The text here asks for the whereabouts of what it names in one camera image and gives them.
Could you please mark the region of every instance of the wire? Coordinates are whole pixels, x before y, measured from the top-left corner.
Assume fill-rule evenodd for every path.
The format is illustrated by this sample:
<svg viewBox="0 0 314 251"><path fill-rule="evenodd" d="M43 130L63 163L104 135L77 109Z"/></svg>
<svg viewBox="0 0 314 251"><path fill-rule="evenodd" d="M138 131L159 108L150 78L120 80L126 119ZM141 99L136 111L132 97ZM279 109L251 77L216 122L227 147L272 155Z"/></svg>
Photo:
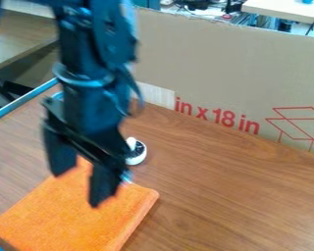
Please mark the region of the wire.
<svg viewBox="0 0 314 251"><path fill-rule="evenodd" d="M214 17L217 17L217 15L212 15L212 14L195 14L195 13L192 13L185 5L180 5L180 4L176 4L176 6L178 7L177 9L177 12L179 11L182 11L182 10L185 10L186 12L189 12L190 14L194 15L194 16L198 16L198 17L206 17L206 16L214 16Z"/></svg>
<svg viewBox="0 0 314 251"><path fill-rule="evenodd" d="M312 23L312 25L310 26L310 28L307 30L307 32L305 33L305 35L308 35L310 32L311 32L311 30L313 30L314 29L314 22Z"/></svg>

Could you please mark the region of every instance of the white object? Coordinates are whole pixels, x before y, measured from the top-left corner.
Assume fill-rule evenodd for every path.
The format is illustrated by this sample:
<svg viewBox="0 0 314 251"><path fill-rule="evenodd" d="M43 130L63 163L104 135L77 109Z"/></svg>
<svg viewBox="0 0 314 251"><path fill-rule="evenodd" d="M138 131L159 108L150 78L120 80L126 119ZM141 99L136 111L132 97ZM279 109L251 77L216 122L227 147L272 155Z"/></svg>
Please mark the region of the white object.
<svg viewBox="0 0 314 251"><path fill-rule="evenodd" d="M126 164L129 166L135 166L142 163L147 155L146 145L143 142L136 140L134 137L129 137L127 139L127 145L131 149L133 155L126 158ZM143 151L140 154L136 155L136 151L139 150L138 148L141 147L143 148Z"/></svg>
<svg viewBox="0 0 314 251"><path fill-rule="evenodd" d="M314 1L304 4L302 0L248 0L242 11L306 24L314 22Z"/></svg>

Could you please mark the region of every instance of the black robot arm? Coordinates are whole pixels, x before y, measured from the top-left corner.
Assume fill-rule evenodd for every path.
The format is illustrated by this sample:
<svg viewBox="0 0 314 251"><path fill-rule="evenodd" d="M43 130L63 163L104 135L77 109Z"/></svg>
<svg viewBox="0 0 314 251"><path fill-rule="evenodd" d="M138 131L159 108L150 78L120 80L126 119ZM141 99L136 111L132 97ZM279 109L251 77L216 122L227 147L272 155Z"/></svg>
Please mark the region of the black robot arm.
<svg viewBox="0 0 314 251"><path fill-rule="evenodd" d="M62 93L42 102L49 168L60 176L76 165L77 155L89 160L92 207L115 195L129 172L130 149L119 126L130 113L131 89L142 105L128 68L137 43L129 1L30 1L51 7L59 35L60 62L53 73Z"/></svg>

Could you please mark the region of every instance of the orange cloth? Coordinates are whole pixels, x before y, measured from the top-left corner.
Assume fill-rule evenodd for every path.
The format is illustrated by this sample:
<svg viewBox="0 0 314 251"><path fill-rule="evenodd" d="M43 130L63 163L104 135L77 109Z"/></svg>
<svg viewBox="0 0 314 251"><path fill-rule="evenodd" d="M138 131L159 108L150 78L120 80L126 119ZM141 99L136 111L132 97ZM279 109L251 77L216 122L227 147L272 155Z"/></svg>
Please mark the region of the orange cloth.
<svg viewBox="0 0 314 251"><path fill-rule="evenodd" d="M49 177L0 216L0 237L19 250L120 250L158 199L155 190L124 184L116 197L92 209L90 164Z"/></svg>

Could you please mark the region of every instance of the wooden table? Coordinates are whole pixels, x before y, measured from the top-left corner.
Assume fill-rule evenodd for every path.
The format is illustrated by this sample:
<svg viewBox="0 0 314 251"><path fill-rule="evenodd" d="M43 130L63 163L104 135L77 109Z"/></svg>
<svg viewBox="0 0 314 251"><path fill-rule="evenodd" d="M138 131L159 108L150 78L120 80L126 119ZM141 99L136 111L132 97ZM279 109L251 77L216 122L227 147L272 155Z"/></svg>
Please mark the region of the wooden table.
<svg viewBox="0 0 314 251"><path fill-rule="evenodd" d="M242 11L307 24L314 22L314 2L304 4L302 0L247 0Z"/></svg>
<svg viewBox="0 0 314 251"><path fill-rule="evenodd" d="M0 120L0 214L49 176L41 96ZM152 105L123 130L161 195L124 250L314 250L314 155Z"/></svg>
<svg viewBox="0 0 314 251"><path fill-rule="evenodd" d="M53 20L5 11L0 19L0 69L55 42Z"/></svg>

